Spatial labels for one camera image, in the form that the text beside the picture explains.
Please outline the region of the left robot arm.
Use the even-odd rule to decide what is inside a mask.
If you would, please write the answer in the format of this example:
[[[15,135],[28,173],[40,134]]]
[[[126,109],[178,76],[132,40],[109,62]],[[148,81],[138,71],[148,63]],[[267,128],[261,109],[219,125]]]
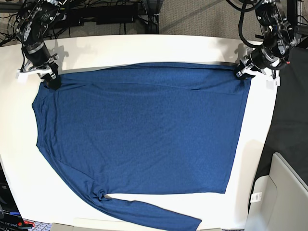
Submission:
[[[288,64],[291,50],[296,45],[296,38],[292,35],[294,27],[288,19],[279,0],[243,0],[242,7],[232,1],[227,3],[240,12],[238,34],[240,40],[247,46],[247,55],[240,59],[234,73],[238,79],[255,77],[258,73],[265,75],[265,69],[271,71],[273,79],[277,78],[277,71]],[[261,27],[262,44],[252,44],[243,35],[244,15],[255,12]]]

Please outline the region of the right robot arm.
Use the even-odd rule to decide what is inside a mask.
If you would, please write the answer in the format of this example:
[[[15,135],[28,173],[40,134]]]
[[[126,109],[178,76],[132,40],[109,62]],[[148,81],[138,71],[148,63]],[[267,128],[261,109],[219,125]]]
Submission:
[[[61,87],[56,63],[58,54],[50,54],[44,36],[63,18],[69,5],[68,0],[31,0],[19,10],[15,33],[21,42],[23,63],[17,70],[17,79],[37,74],[47,88],[57,90]]]

